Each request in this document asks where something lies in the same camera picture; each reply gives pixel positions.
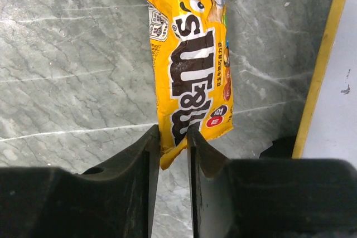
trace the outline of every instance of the black object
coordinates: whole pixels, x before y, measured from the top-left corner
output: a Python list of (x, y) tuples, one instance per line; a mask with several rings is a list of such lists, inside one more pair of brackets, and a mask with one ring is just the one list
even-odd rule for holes
[(291, 158), (296, 136), (284, 137), (273, 141), (273, 145), (262, 152), (259, 158)]
[(151, 237), (159, 161), (155, 125), (81, 175), (59, 168), (1, 168), (0, 237)]
[(190, 128), (194, 238), (357, 237), (357, 171), (347, 162), (227, 159)]

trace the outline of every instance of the marble floor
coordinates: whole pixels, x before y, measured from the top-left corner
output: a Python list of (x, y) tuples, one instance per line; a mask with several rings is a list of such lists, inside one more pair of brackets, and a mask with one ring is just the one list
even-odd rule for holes
[[(331, 0), (228, 0), (235, 129), (251, 158), (295, 134)], [(145, 0), (0, 0), (0, 166), (72, 172), (156, 123)], [(192, 237), (186, 152), (160, 172), (152, 237)]]

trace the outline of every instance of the white speck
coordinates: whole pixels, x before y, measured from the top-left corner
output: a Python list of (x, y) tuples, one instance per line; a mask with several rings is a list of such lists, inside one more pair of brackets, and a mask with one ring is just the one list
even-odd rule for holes
[(10, 161), (17, 160), (16, 154), (11, 149), (5, 149), (2, 153), (4, 154), (6, 159), (8, 159)]
[(260, 90), (259, 90), (259, 95), (260, 95), (260, 98), (261, 98), (262, 100), (264, 100), (264, 99), (266, 98), (266, 96), (267, 96), (266, 90), (265, 90), (265, 89), (260, 89)]

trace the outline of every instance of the wooden edge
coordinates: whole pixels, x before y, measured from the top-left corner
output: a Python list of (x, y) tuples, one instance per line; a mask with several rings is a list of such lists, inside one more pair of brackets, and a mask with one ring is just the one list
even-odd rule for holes
[(339, 26), (340, 18), (346, 0), (332, 0), (330, 13), (327, 18), (324, 36), (321, 41), (319, 54), (317, 55), (316, 66), (311, 79), (306, 104), (302, 113), (300, 127), (297, 133), (292, 158), (301, 158), (307, 139), (313, 112), (319, 97), (322, 81), (329, 62), (332, 46)]

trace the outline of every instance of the yellow candy wrapper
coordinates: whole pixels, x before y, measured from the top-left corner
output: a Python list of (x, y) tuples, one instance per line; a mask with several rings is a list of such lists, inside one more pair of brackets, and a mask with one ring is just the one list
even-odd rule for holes
[(186, 148), (189, 126), (207, 139), (232, 130), (226, 0), (148, 0), (162, 169)]

